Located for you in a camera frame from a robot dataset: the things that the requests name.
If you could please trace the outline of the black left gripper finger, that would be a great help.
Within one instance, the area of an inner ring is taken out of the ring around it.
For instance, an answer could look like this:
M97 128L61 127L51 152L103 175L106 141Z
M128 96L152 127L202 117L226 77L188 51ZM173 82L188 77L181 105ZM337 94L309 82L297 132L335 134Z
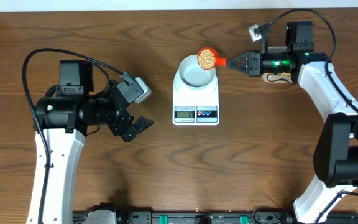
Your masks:
M122 82L126 84L126 86L131 87L135 85L135 78L131 73L125 71L122 75L120 75Z
M124 142L131 142L142 131L150 128L154 124L154 121L140 116L135 123L128 124L121 133L122 140Z

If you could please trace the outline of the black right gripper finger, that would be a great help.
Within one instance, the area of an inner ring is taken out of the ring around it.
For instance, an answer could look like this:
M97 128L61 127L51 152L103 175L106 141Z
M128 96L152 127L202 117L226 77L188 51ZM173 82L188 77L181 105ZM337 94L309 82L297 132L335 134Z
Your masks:
M247 65L249 58L249 51L241 53L227 60L227 65Z
M243 73L249 73L249 69L247 65L233 65L233 64L227 64L227 67L232 70L237 70Z

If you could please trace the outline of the red measuring scoop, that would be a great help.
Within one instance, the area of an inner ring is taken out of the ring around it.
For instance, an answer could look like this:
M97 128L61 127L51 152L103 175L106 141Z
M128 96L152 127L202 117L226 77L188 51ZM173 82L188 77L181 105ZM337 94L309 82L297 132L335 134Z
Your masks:
M201 50L204 50L204 49L210 49L210 50L214 53L214 55L215 55L216 63L215 63L215 66L214 66L213 68L215 68L217 65L226 66L227 59L225 59L225 58L220 58L219 55L218 55L218 52L217 52L215 49L213 49L213 48L211 48L211 47L204 47L204 48L202 48Z

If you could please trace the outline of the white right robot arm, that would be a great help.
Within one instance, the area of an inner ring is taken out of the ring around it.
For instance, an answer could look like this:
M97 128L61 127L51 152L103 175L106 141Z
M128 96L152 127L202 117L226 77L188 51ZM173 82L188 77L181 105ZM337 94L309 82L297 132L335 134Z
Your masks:
M289 22L283 47L269 47L268 24L249 28L262 50L250 50L225 63L250 77L288 73L307 92L324 126L313 156L315 176L293 202L293 223L324 223L345 195L358 196L358 102L338 79L331 59L314 51L313 24Z

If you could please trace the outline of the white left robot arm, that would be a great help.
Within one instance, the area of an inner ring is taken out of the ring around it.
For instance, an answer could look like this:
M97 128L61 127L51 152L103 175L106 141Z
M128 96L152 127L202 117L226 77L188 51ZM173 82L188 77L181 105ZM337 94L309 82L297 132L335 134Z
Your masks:
M106 125L114 136L130 142L154 123L145 117L134 119L127 111L131 103L141 103L151 94L141 78L124 72L120 82L107 80L93 95L96 66L62 60L60 83L35 107L37 162L28 223L72 223L76 170L88 126Z

